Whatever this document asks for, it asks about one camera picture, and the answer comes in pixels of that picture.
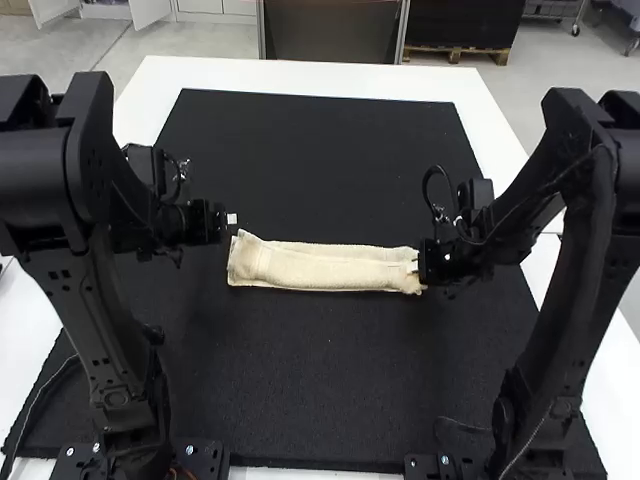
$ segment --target floor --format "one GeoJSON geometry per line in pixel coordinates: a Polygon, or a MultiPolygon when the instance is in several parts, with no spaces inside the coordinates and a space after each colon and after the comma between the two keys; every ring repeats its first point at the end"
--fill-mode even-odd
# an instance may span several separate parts
{"type": "MultiPolygon", "coordinates": [[[[615,21],[598,28],[588,16],[573,38],[570,25],[521,25],[507,67],[484,55],[464,55],[458,68],[477,68],[522,145],[531,152],[544,122],[540,100],[552,86],[584,89],[599,98],[610,89],[640,89],[640,50],[621,55],[628,33],[615,21]]],[[[128,21],[62,19],[38,31],[32,18],[0,16],[0,75],[38,73],[52,92],[66,89],[81,70],[109,72],[116,95],[122,92],[145,55],[257,58],[252,26],[158,23],[136,32],[128,21]]],[[[410,65],[447,65],[442,55],[411,60],[410,65]]],[[[640,338],[640,276],[622,302],[640,338]]]]}

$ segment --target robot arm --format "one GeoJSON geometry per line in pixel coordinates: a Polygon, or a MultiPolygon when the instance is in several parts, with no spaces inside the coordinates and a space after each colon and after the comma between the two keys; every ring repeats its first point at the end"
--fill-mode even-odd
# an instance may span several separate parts
{"type": "Polygon", "coordinates": [[[2,78],[0,90],[0,249],[20,260],[58,312],[89,380],[110,468],[127,479],[163,478],[172,452],[155,349],[162,334],[133,318],[113,253],[147,259],[217,243],[224,210],[164,200],[171,162],[161,150],[128,149],[129,161],[152,174],[151,186],[138,178],[111,133],[106,74],[75,75],[64,96],[50,97],[35,76],[2,78]]]}
{"type": "Polygon", "coordinates": [[[420,253],[425,284],[487,279],[495,265],[524,260],[567,207],[538,320],[494,404],[488,472],[499,480],[516,464],[536,479],[567,471],[589,367],[640,265],[640,95],[609,92],[596,104],[581,90],[552,89],[542,106],[547,130],[509,188],[493,200],[489,180],[471,180],[449,217],[431,205],[448,237],[423,241],[420,253]]]}

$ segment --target beige towel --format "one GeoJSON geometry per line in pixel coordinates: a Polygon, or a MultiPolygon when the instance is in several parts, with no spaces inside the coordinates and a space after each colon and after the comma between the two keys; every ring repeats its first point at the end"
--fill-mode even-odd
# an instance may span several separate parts
{"type": "Polygon", "coordinates": [[[420,295],[417,259],[418,251],[409,247],[267,242],[241,229],[231,239],[227,282],[288,290],[420,295]]]}

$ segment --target towel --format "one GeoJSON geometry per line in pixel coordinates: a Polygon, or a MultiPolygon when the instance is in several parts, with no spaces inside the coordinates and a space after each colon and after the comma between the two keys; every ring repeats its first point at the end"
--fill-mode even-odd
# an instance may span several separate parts
{"type": "Polygon", "coordinates": [[[231,286],[420,295],[418,251],[410,247],[265,241],[240,229],[231,239],[231,286]]]}

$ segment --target table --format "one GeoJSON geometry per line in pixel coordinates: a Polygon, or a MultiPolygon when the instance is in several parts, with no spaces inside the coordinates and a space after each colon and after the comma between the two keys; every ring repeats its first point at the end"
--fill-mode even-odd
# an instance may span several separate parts
{"type": "MultiPolygon", "coordinates": [[[[527,160],[524,149],[475,69],[343,65],[253,60],[147,57],[114,109],[114,136],[153,144],[182,88],[453,102],[478,164],[502,193],[527,160]]],[[[560,242],[541,235],[522,269],[536,305],[548,287],[560,242]]],[[[53,307],[35,282],[13,262],[0,282],[0,378],[11,389],[0,398],[4,438],[27,397],[60,330],[53,307]]],[[[583,413],[610,479],[640,478],[629,460],[640,448],[640,344],[617,311],[592,365],[583,413]]],[[[53,460],[18,460],[12,478],[47,479],[53,460]]],[[[231,478],[335,478],[331,472],[233,468],[231,478]]],[[[340,473],[337,478],[398,478],[340,473]]]]}

